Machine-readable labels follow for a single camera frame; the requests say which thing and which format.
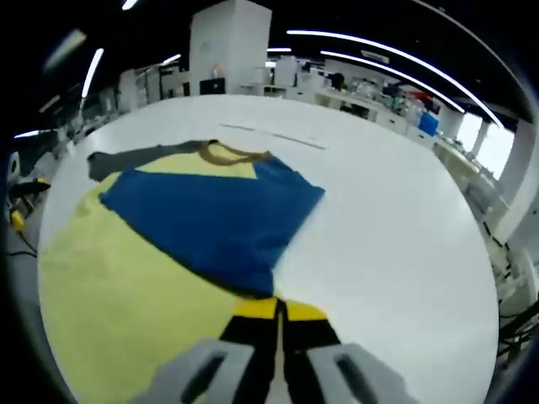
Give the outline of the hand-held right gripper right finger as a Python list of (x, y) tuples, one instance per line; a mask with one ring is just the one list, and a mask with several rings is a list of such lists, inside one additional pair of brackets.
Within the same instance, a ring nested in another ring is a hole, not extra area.
[(284, 375), (293, 403), (415, 403), (403, 377), (357, 343), (342, 342), (326, 314), (283, 303)]

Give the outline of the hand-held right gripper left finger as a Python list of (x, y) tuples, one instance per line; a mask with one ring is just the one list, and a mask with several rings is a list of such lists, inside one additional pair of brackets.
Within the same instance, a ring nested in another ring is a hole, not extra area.
[(134, 403), (264, 403), (275, 374), (279, 300), (240, 300), (217, 339), (157, 367)]

